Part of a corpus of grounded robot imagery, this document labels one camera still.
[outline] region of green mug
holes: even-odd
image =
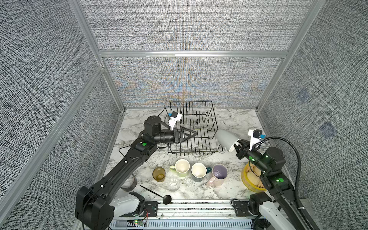
[[[187,160],[184,160],[184,159],[178,160],[175,163],[175,166],[174,165],[170,166],[170,171],[176,172],[176,174],[178,174],[178,176],[180,177],[185,177],[186,175],[188,175],[189,169],[190,169],[190,164]]]

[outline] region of bread roll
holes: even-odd
[[[261,170],[259,169],[259,168],[257,168],[257,167],[254,167],[254,169],[253,169],[253,172],[255,173],[255,174],[257,174],[258,176],[260,176],[261,175]]]
[[[254,175],[254,173],[252,173],[251,171],[250,172],[247,172],[247,178],[255,186],[257,186],[259,184],[259,182],[260,182],[259,177],[257,177],[256,175]]]
[[[262,181],[259,181],[259,183],[258,183],[258,187],[260,187],[260,188],[265,188],[265,187],[263,186],[263,184],[262,184]]]

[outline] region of dish rack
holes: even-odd
[[[182,142],[171,143],[167,151],[172,154],[213,154],[217,151],[216,141],[212,140],[219,129],[212,101],[170,102],[170,113],[176,111],[182,118],[176,128],[185,127],[197,132],[197,136]]]

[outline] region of mug handle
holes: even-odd
[[[176,169],[175,169],[175,166],[174,166],[174,165],[171,165],[171,166],[170,166],[170,171],[172,171],[172,172],[176,172]]]
[[[207,186],[212,186],[213,182],[216,180],[217,178],[215,177],[211,177],[211,179],[209,179],[209,181],[207,182]]]
[[[207,169],[206,174],[207,174],[207,173],[210,173],[210,172],[212,171],[212,168],[211,168],[211,167],[207,167],[206,169]]]

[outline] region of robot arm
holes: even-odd
[[[253,148],[254,146],[250,148],[251,143],[249,141],[241,139],[237,142],[239,143],[239,145],[234,144],[235,150],[237,152],[236,156],[239,159],[242,159],[244,157],[248,158],[252,164],[254,164],[262,171],[262,175],[260,176],[262,184],[269,191],[270,195],[273,196],[275,200],[279,203],[279,205],[284,209],[295,229],[310,230],[310,227],[306,223],[306,221],[308,221],[314,229],[318,230],[319,228],[312,221],[312,218],[304,209],[304,207],[297,207],[296,198],[294,196],[294,186],[281,171],[286,162],[282,151],[276,147],[269,147],[262,155],[260,152]],[[262,213],[262,210],[265,212],[268,208],[270,208],[270,204],[267,204],[267,202],[270,201],[270,199],[268,198],[268,195],[264,192],[250,195],[248,207],[249,210],[255,215],[262,214],[263,216],[265,216],[266,213]],[[281,218],[274,218],[272,220],[274,222],[273,226],[285,227],[284,224],[275,223],[275,221],[280,220]]]
[[[128,177],[152,156],[158,143],[179,143],[197,135],[197,132],[184,127],[170,130],[158,116],[150,116],[144,127],[124,158],[106,176],[90,188],[83,186],[79,189],[75,217],[91,229],[105,230],[108,227],[115,209],[110,202]]]

